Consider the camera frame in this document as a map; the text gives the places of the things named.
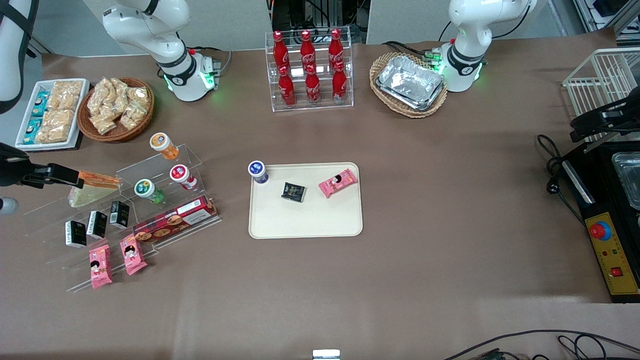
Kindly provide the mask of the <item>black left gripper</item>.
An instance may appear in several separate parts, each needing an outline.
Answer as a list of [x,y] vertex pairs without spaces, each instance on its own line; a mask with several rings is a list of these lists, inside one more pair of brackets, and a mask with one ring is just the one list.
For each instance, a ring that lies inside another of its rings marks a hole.
[[600,112],[585,112],[570,122],[573,128],[571,141],[597,142],[605,139],[606,142],[620,133],[638,132],[639,112],[638,96],[627,96],[623,100],[612,102]]

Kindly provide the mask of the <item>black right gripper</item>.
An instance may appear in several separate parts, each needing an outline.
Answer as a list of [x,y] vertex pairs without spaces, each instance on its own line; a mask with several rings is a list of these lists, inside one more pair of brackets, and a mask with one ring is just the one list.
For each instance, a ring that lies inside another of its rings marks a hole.
[[22,150],[0,143],[0,186],[29,186],[43,189],[45,185],[68,185],[82,188],[79,172],[65,166],[50,163],[33,164]]

